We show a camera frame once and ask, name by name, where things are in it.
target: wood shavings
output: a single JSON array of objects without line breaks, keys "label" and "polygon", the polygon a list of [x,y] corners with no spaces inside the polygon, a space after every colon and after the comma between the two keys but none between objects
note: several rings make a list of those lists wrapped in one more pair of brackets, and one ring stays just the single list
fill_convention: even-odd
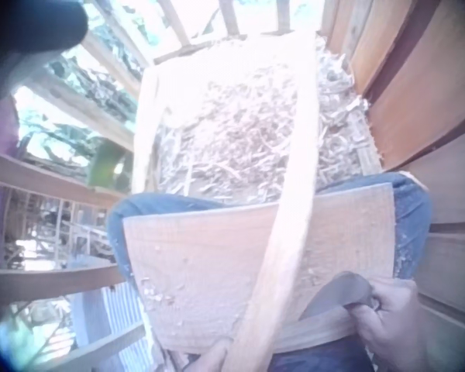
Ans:
[{"label": "wood shavings", "polygon": [[[197,106],[192,115],[189,104],[185,115],[174,103],[175,127],[160,127],[161,191],[229,204],[279,199],[295,117],[296,41],[293,34],[229,40],[182,58],[182,64],[201,66],[202,88],[188,92]],[[375,147],[365,115],[368,104],[353,89],[345,57],[331,54],[321,37],[316,49],[321,189],[362,174],[357,149]]]}]

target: metal blade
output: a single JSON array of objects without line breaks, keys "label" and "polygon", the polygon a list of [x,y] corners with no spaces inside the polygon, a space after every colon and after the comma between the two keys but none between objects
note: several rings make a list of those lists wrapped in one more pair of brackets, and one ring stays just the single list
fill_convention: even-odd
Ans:
[{"label": "metal blade", "polygon": [[300,320],[322,314],[337,306],[352,304],[373,307],[372,287],[361,275],[344,271],[317,292],[301,314]]}]

